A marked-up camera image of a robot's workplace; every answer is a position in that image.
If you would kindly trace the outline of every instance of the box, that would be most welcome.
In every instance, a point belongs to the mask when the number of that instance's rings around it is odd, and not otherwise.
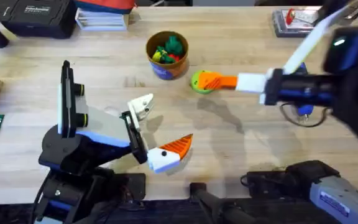
[[[72,0],[10,0],[2,24],[24,37],[69,38],[75,27]]]
[[[285,17],[289,9],[279,9],[273,12],[273,28],[277,37],[306,37],[313,29],[317,19],[317,10],[294,10],[295,18],[288,25]]]
[[[82,30],[127,30],[129,15],[91,12],[79,8],[75,20]]]
[[[75,0],[75,4],[86,11],[129,14],[135,0]]]

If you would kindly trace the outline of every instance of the red toy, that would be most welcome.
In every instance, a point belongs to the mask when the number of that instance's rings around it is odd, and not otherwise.
[[[169,57],[175,59],[176,62],[178,62],[180,60],[180,57],[179,56],[176,56],[174,54],[168,54]]]
[[[295,10],[294,9],[288,10],[288,14],[287,17],[285,18],[285,22],[288,25],[290,25],[294,19],[295,19]]]

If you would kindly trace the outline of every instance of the white label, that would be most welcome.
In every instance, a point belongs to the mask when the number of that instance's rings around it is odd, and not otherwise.
[[[332,208],[335,208],[335,210],[339,211],[339,213],[341,213],[345,217],[349,217],[349,213],[351,212],[351,210],[341,202],[338,202],[334,197],[327,194],[326,192],[320,192],[320,200],[326,202],[327,204],[332,206]]]

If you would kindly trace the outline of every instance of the green ball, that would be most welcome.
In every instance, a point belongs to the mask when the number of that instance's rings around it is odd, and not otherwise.
[[[211,93],[214,90],[200,90],[197,85],[198,85],[198,77],[200,75],[201,72],[210,72],[210,71],[206,71],[206,70],[200,70],[196,73],[194,73],[194,75],[191,77],[191,88],[197,92],[197,93],[201,93],[201,94],[208,94]]]

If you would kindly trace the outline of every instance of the table surface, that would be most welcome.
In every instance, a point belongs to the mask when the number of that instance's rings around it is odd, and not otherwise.
[[[154,174],[132,155],[108,164],[116,172],[147,174],[147,200],[188,197],[190,182],[206,182],[219,197],[245,197],[239,177],[250,170],[319,159],[358,187],[358,140],[333,118],[317,128],[299,128],[278,107],[261,106],[256,95],[217,91],[199,95],[189,86],[197,70],[225,74],[265,72],[281,67],[301,39],[278,39],[265,7],[137,8],[127,32],[81,32],[69,40],[21,38],[0,50],[0,203],[34,200],[47,167],[38,164],[41,141],[57,122],[57,86],[69,60],[84,83],[89,105],[109,113],[153,93],[155,107],[142,126],[149,147],[194,133],[180,167]],[[145,43],[154,33],[174,30],[190,45],[188,71],[174,81],[154,75]],[[320,65],[329,37],[306,59],[309,72]]]

